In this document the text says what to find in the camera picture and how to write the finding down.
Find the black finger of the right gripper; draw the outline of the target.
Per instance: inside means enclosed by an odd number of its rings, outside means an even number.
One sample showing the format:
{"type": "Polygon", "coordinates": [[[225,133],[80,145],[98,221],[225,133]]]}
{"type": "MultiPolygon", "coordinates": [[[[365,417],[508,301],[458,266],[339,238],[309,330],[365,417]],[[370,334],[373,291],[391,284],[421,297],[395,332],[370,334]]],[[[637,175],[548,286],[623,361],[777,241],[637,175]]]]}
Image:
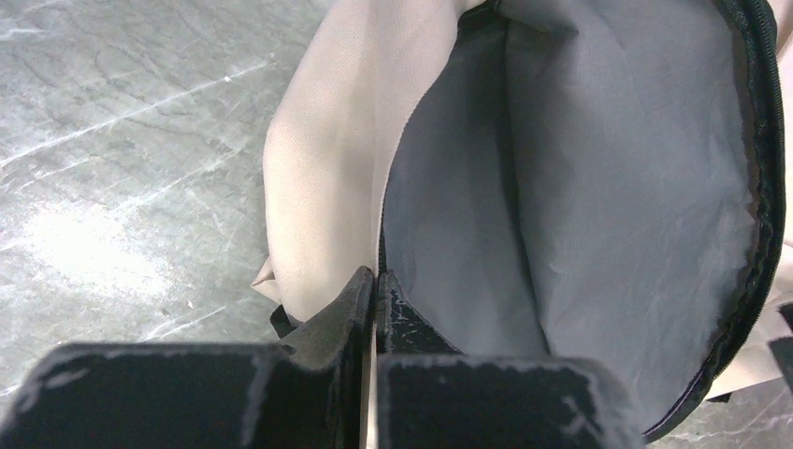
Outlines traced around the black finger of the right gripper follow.
{"type": "MultiPolygon", "coordinates": [[[[788,303],[779,309],[789,329],[792,329],[792,304],[788,303]]],[[[793,388],[793,341],[792,336],[772,340],[769,343],[777,367],[782,373],[789,390],[793,388]]]]}

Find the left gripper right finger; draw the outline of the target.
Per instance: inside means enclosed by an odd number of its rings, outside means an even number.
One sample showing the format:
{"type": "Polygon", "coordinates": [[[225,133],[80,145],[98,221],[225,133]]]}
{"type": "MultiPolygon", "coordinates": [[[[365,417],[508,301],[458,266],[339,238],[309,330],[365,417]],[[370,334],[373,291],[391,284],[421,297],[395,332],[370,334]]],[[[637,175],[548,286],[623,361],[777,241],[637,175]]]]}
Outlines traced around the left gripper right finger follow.
{"type": "Polygon", "coordinates": [[[627,390],[593,360],[463,355],[379,278],[380,448],[642,448],[627,390]]]}

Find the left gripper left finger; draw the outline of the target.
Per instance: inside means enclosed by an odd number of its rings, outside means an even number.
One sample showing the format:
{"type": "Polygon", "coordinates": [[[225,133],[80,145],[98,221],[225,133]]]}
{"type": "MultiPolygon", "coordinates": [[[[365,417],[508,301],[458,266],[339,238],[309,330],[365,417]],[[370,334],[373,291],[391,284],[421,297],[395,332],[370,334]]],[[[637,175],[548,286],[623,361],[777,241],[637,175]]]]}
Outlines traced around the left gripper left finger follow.
{"type": "Polygon", "coordinates": [[[40,360],[5,448],[358,448],[374,277],[267,344],[75,343],[40,360]]]}

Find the beige canvas backpack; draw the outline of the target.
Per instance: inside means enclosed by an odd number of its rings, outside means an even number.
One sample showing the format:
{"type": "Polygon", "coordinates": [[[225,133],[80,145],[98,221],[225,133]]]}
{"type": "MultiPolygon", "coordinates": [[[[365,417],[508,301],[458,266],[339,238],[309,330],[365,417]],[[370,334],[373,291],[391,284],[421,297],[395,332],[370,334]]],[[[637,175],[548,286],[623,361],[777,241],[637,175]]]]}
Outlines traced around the beige canvas backpack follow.
{"type": "Polygon", "coordinates": [[[336,1],[271,119],[282,338],[374,277],[463,355],[593,360],[644,445],[769,357],[789,288],[788,1],[336,1]]]}

